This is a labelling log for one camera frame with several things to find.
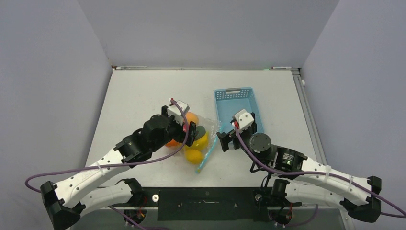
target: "blue plastic basket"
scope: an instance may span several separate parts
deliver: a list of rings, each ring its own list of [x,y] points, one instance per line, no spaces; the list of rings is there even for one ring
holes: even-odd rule
[[[215,90],[214,96],[216,100],[217,117],[222,123],[222,126],[224,126],[224,132],[233,129],[230,121],[236,113],[245,109],[249,113],[255,113],[257,132],[264,133],[257,101],[255,101],[254,90],[251,87]]]

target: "basket handle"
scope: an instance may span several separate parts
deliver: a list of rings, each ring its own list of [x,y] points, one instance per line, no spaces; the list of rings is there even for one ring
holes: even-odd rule
[[[235,93],[240,93],[241,88],[228,88],[226,89],[226,94],[235,94]]]

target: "plastic bag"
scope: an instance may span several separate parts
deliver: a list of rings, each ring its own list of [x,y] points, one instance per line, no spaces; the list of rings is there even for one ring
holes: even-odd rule
[[[181,156],[185,158],[185,163],[195,164],[196,173],[199,173],[209,158],[214,144],[217,142],[216,133],[220,129],[220,123],[194,113],[186,114],[188,122],[196,123],[196,137],[193,145],[185,146],[181,151]],[[166,146],[178,148],[178,142],[171,141]]]

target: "screw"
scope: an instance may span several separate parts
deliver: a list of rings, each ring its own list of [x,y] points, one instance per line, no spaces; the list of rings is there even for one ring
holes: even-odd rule
[[[255,200],[256,201],[259,201],[259,200],[261,200],[262,199],[262,195],[261,194],[256,194],[255,195]]]
[[[157,194],[154,194],[154,195],[152,196],[152,201],[158,202],[158,201],[159,201],[159,196],[158,196]]]

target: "orange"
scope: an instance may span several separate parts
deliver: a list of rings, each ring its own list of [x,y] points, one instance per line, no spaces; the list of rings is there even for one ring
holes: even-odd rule
[[[188,113],[186,114],[186,119],[188,120],[188,123],[189,123],[189,124],[190,124],[191,121],[193,121],[194,123],[196,123],[196,125],[199,124],[199,117],[198,117],[196,114],[194,114],[194,113],[188,112]]]
[[[174,139],[172,139],[170,142],[165,144],[166,147],[175,147],[175,146],[178,146],[178,145],[180,145],[180,143],[175,141]]]

